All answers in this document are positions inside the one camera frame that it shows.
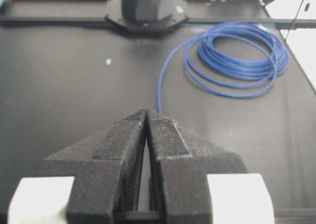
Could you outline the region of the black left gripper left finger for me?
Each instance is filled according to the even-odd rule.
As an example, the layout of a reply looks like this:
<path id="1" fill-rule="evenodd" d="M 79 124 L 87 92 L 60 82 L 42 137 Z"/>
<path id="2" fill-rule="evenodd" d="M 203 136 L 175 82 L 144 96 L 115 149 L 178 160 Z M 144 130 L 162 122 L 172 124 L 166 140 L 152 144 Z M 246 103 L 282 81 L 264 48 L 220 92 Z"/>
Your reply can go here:
<path id="1" fill-rule="evenodd" d="M 138 209 L 146 110 L 42 159 L 36 177 L 74 176 L 70 224 L 113 224 L 116 211 Z"/>

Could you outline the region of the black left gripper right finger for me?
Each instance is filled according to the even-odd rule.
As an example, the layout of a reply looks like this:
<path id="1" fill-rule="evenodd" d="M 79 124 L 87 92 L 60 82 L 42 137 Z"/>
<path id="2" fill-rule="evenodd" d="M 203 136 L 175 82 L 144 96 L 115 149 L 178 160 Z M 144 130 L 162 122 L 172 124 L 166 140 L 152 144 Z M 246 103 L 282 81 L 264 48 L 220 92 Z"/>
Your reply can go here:
<path id="1" fill-rule="evenodd" d="M 245 174 L 242 158 L 153 110 L 146 112 L 154 207 L 167 224 L 210 224 L 208 174 Z"/>

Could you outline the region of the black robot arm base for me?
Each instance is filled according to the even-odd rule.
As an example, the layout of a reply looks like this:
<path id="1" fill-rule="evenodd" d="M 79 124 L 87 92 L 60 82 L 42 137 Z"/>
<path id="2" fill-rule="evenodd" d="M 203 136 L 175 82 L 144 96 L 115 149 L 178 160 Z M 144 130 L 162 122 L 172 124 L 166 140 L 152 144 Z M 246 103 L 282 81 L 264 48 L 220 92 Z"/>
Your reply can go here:
<path id="1" fill-rule="evenodd" d="M 185 0 L 108 0 L 105 19 L 133 33 L 165 33 L 188 20 Z"/>

